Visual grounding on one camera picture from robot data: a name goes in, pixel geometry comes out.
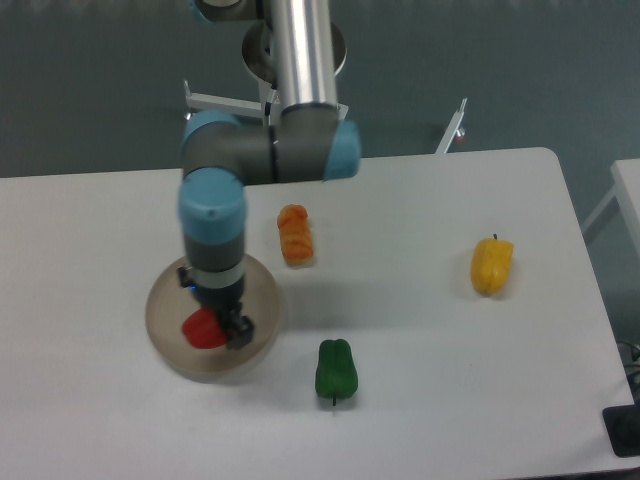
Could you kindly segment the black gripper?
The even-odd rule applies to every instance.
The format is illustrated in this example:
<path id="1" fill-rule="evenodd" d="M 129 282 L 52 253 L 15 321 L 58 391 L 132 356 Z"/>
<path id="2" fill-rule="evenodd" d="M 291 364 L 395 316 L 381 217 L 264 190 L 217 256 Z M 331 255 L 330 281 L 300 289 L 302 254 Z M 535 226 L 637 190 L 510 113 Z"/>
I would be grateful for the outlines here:
<path id="1" fill-rule="evenodd" d="M 203 308 L 216 311 L 217 323 L 225 338 L 228 350 L 241 350 L 253 341 L 253 321 L 242 309 L 245 276 L 222 287 L 210 287 L 196 279 L 197 270 L 180 266 L 177 276 L 180 286 L 188 290 Z"/>

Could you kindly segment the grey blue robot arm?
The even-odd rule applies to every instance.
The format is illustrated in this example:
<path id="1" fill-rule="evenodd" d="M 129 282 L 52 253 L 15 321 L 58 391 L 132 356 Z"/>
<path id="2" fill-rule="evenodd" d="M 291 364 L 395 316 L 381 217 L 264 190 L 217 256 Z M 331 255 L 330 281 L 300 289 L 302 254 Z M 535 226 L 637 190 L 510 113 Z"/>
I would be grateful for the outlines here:
<path id="1" fill-rule="evenodd" d="M 209 22 L 256 20 L 270 35 L 281 110 L 273 125 L 243 126 L 209 110 L 185 127 L 178 218 L 186 264 L 182 287 L 213 311 L 230 349 L 254 336 L 243 315 L 245 284 L 244 189 L 251 185 L 353 177 L 361 144 L 356 124 L 339 117 L 334 41 L 326 1 L 196 1 Z"/>

